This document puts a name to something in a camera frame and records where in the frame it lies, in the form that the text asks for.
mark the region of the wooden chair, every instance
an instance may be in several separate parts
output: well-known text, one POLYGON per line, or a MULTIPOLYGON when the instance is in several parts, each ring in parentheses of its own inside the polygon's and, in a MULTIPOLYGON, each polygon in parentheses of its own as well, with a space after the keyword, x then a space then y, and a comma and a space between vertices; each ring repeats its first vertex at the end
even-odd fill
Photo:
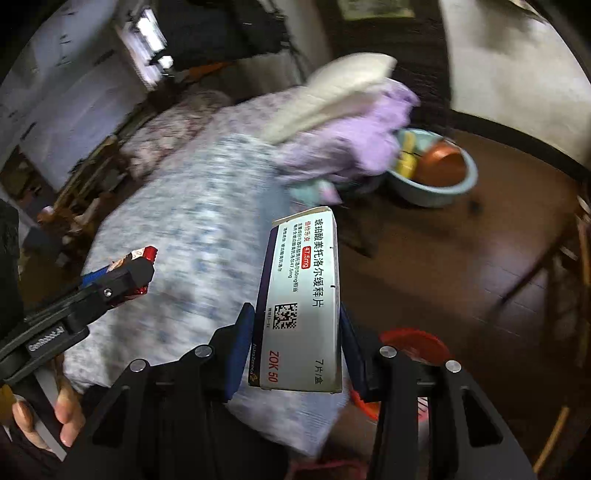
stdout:
POLYGON ((588 188, 585 186, 578 196, 579 207, 572 214, 556 240, 516 285, 500 299, 496 308, 509 302, 524 288, 541 270, 548 271, 546 298, 546 316, 542 342, 546 345, 552 341, 554 327, 559 320, 556 308, 556 265, 579 279, 580 293, 575 335, 571 337, 569 349, 575 352, 574 363, 583 368, 589 356, 589 338, 591 335, 591 202, 588 188))
MULTIPOLYGON (((39 223, 45 226, 53 223, 56 232, 64 230, 62 234, 82 234, 92 239, 96 233, 96 225, 92 220, 98 211, 96 203, 99 197, 96 193, 100 190, 99 184, 109 168, 124 170, 118 152, 117 137, 106 137, 88 158, 76 166, 68 182, 60 190, 52 210, 44 210, 37 216, 39 223)), ((106 197, 108 192, 103 192, 99 196, 106 197)))

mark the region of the plastic basin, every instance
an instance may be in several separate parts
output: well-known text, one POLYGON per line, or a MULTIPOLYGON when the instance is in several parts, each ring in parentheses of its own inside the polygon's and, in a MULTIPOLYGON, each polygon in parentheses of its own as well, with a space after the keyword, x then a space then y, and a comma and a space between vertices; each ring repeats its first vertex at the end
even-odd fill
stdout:
MULTIPOLYGON (((425 153, 431 145, 442 138, 441 135, 427 130, 409 128, 408 131, 416 135, 415 151, 417 153, 425 153)), ((400 144, 402 144, 403 134, 404 130, 398 132, 398 142, 400 144)), ((406 179, 394 170, 388 170, 388 183, 403 199, 414 205, 430 208, 449 205, 458 196, 469 192, 478 181, 478 168, 474 160, 463 148, 460 148, 460 150, 466 163, 467 172, 464 180, 456 185, 451 187, 429 187, 406 179)))

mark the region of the black bag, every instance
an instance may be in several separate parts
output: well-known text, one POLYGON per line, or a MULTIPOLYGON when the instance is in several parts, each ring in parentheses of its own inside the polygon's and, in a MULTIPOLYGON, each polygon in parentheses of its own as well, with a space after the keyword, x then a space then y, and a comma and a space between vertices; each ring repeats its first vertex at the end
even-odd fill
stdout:
POLYGON ((155 12, 176 70, 232 61, 285 48, 282 18, 267 13, 258 0, 162 0, 155 12))
POLYGON ((0 200, 0 339, 24 318, 18 292, 18 212, 0 200))

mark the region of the pillow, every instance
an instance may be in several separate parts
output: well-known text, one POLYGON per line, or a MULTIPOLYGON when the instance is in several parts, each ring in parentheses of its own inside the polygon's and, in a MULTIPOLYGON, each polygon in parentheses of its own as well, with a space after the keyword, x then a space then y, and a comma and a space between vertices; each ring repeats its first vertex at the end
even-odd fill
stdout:
POLYGON ((333 118, 364 113, 382 92, 395 64, 394 58, 382 53, 353 53, 330 62, 271 119, 261 139, 278 144, 333 118))

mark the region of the yellow object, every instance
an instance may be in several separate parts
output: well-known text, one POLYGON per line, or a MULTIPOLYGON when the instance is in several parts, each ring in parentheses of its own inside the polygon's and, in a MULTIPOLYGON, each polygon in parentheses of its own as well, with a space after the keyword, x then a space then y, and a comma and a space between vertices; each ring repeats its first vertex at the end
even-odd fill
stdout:
POLYGON ((562 433, 564 424, 566 423, 567 418, 569 418, 569 412, 570 409, 566 406, 560 409, 560 413, 558 414, 558 420, 556 420, 554 428, 552 429, 552 432, 550 432, 550 436, 548 437, 548 440, 546 440, 546 444, 544 445, 544 448, 542 449, 540 456, 535 461, 534 473, 536 475, 540 473, 540 470, 542 470, 542 467, 544 466, 546 460, 552 453, 552 450, 554 450, 554 446, 558 441, 558 437, 560 437, 560 434, 562 433))
POLYGON ((394 170, 405 179, 412 178, 414 171, 417 168, 417 159, 413 155, 415 140, 416 137, 412 132, 404 132, 404 141, 402 142, 400 159, 396 163, 396 168, 394 170))
POLYGON ((12 416, 11 407, 13 403, 14 395, 12 395, 12 391, 8 388, 8 385, 4 385, 0 388, 0 423, 8 423, 8 420, 12 416))

